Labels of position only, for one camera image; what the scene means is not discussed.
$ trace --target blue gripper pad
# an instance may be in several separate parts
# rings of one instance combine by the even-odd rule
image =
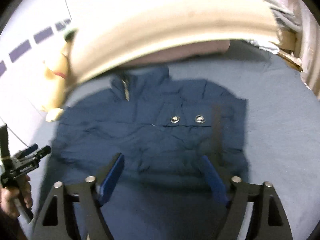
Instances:
[[[100,185],[100,190],[99,190],[100,197],[98,201],[101,206],[103,206],[105,203],[107,203],[110,200],[113,190],[116,187],[116,184],[122,174],[123,169],[124,169],[124,155],[120,154],[115,164],[113,165],[108,175],[106,176],[105,180]]]
[[[205,181],[210,186],[215,201],[227,205],[229,200],[226,186],[206,155],[201,157],[200,171],[204,175]]]

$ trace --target beige curved headboard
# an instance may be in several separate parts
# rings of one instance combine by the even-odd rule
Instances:
[[[150,53],[230,39],[278,44],[278,27],[268,6],[260,0],[183,0],[106,29],[102,23],[81,28],[69,53],[69,87]]]

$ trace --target human hand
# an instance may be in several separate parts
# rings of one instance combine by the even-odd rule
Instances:
[[[29,183],[30,177],[28,175],[20,178],[19,185],[21,193],[24,197],[24,202],[27,208],[31,208],[31,185]],[[9,217],[16,219],[20,216],[19,211],[14,203],[14,199],[19,195],[19,190],[16,187],[0,188],[0,207]]]

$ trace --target metal snap button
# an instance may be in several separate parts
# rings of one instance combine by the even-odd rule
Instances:
[[[196,118],[195,118],[195,121],[197,123],[204,123],[205,122],[205,119],[202,115],[197,115]]]
[[[173,122],[173,123],[179,122],[179,120],[180,120],[180,117],[178,117],[178,116],[173,116],[171,118],[171,122]]]

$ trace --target metal screw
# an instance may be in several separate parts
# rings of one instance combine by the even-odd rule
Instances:
[[[269,182],[269,181],[266,181],[266,182],[264,183],[264,185],[266,185],[267,187],[272,187],[272,186],[273,186],[272,183]]]
[[[242,181],[241,178],[240,178],[240,177],[237,177],[237,176],[233,176],[233,177],[231,178],[231,180],[232,180],[233,182],[235,182],[235,183],[239,183],[239,182]]]
[[[96,179],[95,176],[89,176],[89,177],[86,177],[86,178],[85,178],[85,181],[88,182],[88,183],[90,183],[90,182],[93,182],[95,179]]]
[[[197,115],[196,118],[195,118],[195,121],[197,123],[204,123],[205,122],[205,119],[202,115]]]
[[[180,120],[180,117],[178,117],[178,116],[173,116],[173,117],[171,118],[171,122],[172,122],[172,123],[177,123],[177,122],[179,122],[179,120]]]
[[[57,181],[53,186],[55,187],[55,188],[59,188],[59,187],[61,187],[63,184],[62,184],[62,182],[61,181]]]

